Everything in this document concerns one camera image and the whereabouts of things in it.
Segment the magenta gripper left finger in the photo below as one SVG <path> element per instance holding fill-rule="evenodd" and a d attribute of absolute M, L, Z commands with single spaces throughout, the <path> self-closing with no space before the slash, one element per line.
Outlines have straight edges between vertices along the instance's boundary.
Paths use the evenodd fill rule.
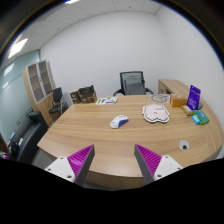
<path fill-rule="evenodd" d="M 46 171 L 82 186 L 94 156 L 94 146 L 90 145 L 68 157 L 58 157 L 46 168 Z"/>

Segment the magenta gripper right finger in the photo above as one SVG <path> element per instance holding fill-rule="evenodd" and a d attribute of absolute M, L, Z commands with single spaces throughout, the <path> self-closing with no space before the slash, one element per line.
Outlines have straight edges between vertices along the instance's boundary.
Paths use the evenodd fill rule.
<path fill-rule="evenodd" d="M 161 156 L 150 149 L 136 144 L 134 155 L 145 184 L 152 183 L 182 169 L 171 156 Z"/>

